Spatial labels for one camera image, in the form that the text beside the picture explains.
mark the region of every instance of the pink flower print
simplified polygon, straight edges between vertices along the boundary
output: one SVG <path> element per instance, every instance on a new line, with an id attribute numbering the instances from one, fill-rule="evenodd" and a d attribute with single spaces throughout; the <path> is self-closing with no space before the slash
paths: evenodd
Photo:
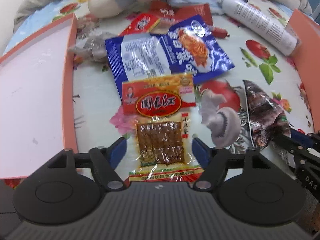
<path id="1" fill-rule="evenodd" d="M 113 124 L 121 135 L 134 133 L 134 125 L 137 122 L 137 114 L 124 114 L 122 106 L 119 107 L 116 114 L 111 117 L 110 123 Z"/>

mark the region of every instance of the dark snack bag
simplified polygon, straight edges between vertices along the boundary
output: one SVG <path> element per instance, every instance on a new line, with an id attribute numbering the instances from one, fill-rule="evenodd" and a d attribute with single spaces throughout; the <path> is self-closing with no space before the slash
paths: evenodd
<path id="1" fill-rule="evenodd" d="M 267 147 L 276 133 L 291 137 L 289 122 L 282 107 L 255 83 L 244 80 L 247 95 L 252 144 L 258 150 Z"/>

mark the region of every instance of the blue plastic bag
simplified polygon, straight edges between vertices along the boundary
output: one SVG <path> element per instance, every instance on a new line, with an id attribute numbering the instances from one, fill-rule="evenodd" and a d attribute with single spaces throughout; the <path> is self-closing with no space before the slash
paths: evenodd
<path id="1" fill-rule="evenodd" d="M 120 97 L 126 81 L 190 72 L 199 84 L 234 67 L 199 15 L 171 26 L 167 35 L 132 34 L 105 42 Z"/>

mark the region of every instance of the red snack box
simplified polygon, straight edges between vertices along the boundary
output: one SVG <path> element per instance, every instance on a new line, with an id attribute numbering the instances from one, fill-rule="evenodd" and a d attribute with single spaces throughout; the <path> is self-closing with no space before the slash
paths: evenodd
<path id="1" fill-rule="evenodd" d="M 174 8 L 165 2 L 153 1 L 150 5 L 149 13 L 161 18 L 161 23 L 167 22 L 169 25 L 199 14 L 207 25 L 213 25 L 208 3 Z"/>
<path id="2" fill-rule="evenodd" d="M 159 17 L 140 13 L 132 23 L 119 35 L 124 36 L 134 33 L 148 33 L 160 22 Z"/>
<path id="3" fill-rule="evenodd" d="M 182 107 L 196 106 L 191 74 L 159 76 L 122 84 L 124 114 L 168 116 Z"/>

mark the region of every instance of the red label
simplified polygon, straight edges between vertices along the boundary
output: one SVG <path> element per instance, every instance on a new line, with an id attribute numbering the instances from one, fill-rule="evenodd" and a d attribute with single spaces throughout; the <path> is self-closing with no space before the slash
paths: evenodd
<path id="1" fill-rule="evenodd" d="M 213 25 L 210 6 L 207 3 L 175 8 L 162 1 L 153 1 L 151 2 L 149 13 L 160 17 L 161 22 L 170 25 L 199 14 L 206 24 Z"/>
<path id="2" fill-rule="evenodd" d="M 136 103 L 139 114 L 146 117 L 174 114 L 181 107 L 181 98 L 169 91 L 154 91 L 140 97 Z"/>
<path id="3" fill-rule="evenodd" d="M 157 16 L 140 13 L 119 36 L 134 33 L 148 33 L 159 23 L 159 21 L 160 19 Z"/>

